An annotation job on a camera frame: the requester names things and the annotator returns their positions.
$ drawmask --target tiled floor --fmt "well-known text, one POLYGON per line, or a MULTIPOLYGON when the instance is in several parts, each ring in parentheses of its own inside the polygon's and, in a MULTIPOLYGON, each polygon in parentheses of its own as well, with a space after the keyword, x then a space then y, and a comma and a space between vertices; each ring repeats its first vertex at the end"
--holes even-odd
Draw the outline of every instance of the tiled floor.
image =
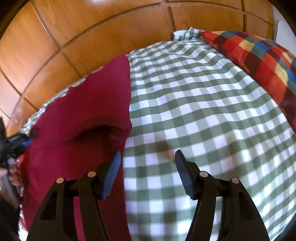
POLYGON ((191 26, 272 38, 273 10, 267 0, 31 0, 0 40, 0 115, 8 134, 115 56, 191 26))

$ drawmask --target red plaid blanket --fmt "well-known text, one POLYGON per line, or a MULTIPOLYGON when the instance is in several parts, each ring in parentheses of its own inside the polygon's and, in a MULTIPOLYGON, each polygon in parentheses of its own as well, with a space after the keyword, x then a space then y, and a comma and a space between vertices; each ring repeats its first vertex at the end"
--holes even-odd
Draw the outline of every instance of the red plaid blanket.
POLYGON ((266 90, 296 132, 296 57, 272 40, 253 34, 219 31, 201 35, 266 90))

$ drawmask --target colorful plaid cloth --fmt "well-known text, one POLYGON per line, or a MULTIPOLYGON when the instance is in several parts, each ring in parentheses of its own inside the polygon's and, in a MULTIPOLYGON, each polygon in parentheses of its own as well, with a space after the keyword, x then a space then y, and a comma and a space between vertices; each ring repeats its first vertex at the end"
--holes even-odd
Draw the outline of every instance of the colorful plaid cloth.
MULTIPOLYGON (((295 134, 266 91, 198 33, 191 28, 181 41, 127 55, 133 129, 124 172, 132 239, 185 240, 197 202, 173 163, 177 149, 216 178, 240 178, 273 239, 296 211, 295 134)), ((217 199, 213 241, 221 206, 217 199)))
POLYGON ((274 41, 253 34, 219 31, 201 35, 270 94, 296 132, 296 57, 274 41))

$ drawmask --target screw head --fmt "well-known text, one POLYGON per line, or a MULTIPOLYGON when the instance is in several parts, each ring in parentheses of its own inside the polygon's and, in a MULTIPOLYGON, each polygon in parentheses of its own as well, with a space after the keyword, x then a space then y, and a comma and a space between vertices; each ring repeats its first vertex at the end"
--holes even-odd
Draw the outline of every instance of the screw head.
POLYGON ((96 175, 96 172, 91 171, 87 174, 89 177, 94 177, 96 175))
POLYGON ((63 179, 62 177, 59 177, 59 178, 57 179, 57 183, 58 183, 58 184, 62 183, 63 181, 64 181, 64 179, 63 179))
POLYGON ((236 177, 232 178, 231 181, 235 184, 239 184, 239 179, 236 177))
POLYGON ((202 171, 202 172, 200 172, 200 176, 201 177, 207 177, 208 176, 208 173, 205 172, 205 171, 202 171))

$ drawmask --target maroon fabric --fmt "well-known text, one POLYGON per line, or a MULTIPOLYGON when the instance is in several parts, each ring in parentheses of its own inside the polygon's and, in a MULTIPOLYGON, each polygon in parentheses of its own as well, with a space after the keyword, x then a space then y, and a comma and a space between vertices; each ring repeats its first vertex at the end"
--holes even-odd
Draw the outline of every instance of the maroon fabric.
MULTIPOLYGON (((38 137, 33 139, 21 163, 25 186, 22 209, 28 229, 58 177, 80 178, 99 163, 110 160, 115 150, 123 156, 131 130, 129 70, 126 56, 113 59, 81 85, 70 88, 66 97, 50 104, 34 126, 38 137)), ((74 200, 74 206, 78 239, 85 240, 79 199, 74 200)), ((99 202, 99 207, 110 240, 131 240, 122 162, 111 194, 99 202)))

